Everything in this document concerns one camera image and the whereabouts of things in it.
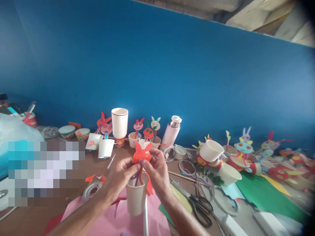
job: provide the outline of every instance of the ceiling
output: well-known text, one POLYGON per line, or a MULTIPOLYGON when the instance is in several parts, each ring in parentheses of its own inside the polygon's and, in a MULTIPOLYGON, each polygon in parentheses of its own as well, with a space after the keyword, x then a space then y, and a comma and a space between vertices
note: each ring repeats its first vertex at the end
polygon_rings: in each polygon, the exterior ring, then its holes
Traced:
POLYGON ((310 21, 296 0, 135 0, 315 47, 310 21))

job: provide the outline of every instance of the plastic bag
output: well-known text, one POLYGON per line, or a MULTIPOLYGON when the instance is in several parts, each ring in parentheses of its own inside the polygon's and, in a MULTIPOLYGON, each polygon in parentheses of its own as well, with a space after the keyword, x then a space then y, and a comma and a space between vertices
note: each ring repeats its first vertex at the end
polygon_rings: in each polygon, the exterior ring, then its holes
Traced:
POLYGON ((40 132, 24 124, 20 119, 0 113, 0 179, 8 175, 9 142, 26 140, 45 141, 40 132))

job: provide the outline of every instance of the black scissors handle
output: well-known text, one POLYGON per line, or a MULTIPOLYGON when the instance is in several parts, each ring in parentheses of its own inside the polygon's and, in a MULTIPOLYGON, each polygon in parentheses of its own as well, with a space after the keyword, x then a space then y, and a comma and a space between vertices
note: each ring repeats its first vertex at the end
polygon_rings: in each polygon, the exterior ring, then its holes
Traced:
POLYGON ((199 221, 199 223, 201 225, 203 225, 204 227, 206 228, 209 228, 211 225, 212 225, 212 221, 211 219, 209 218, 208 214, 205 213, 205 211, 203 209, 205 209, 206 211, 210 213, 213 212, 213 208, 212 208, 212 205, 210 204, 210 202, 205 199, 204 197, 196 197, 194 195, 191 195, 189 197, 189 202, 191 203, 192 207, 193 207, 193 212, 195 214, 195 217, 196 219, 199 221), (205 206, 201 200, 202 199, 203 201, 205 200, 208 204, 209 204, 209 207, 205 206))

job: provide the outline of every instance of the pink paper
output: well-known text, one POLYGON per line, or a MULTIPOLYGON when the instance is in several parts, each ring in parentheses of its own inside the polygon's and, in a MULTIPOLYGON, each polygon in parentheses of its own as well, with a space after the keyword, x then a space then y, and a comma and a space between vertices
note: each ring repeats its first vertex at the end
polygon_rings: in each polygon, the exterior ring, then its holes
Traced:
MULTIPOLYGON (((126 189, 123 189, 119 197, 125 196, 126 189)), ((81 197, 70 202, 61 221, 83 204, 84 201, 81 197)), ((161 202, 155 192, 153 195, 150 195, 150 197, 147 197, 147 204, 149 235, 170 236, 171 233, 167 219, 159 210, 161 202)), ((143 215, 131 217, 127 211, 127 201, 122 200, 110 206, 107 211, 96 220, 87 235, 104 235, 105 232, 106 235, 117 236, 120 236, 122 233, 127 235, 143 235, 143 215)))

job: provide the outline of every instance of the light blue paper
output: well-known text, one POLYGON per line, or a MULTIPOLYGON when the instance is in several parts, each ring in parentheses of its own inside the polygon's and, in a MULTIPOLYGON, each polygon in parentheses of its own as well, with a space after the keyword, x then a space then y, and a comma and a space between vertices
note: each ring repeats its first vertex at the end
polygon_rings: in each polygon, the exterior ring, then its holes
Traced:
POLYGON ((240 191, 240 189, 238 188, 238 186, 236 185, 236 183, 232 183, 229 186, 221 185, 221 187, 224 193, 230 196, 232 199, 236 199, 236 198, 246 199, 244 195, 242 194, 242 192, 240 191))

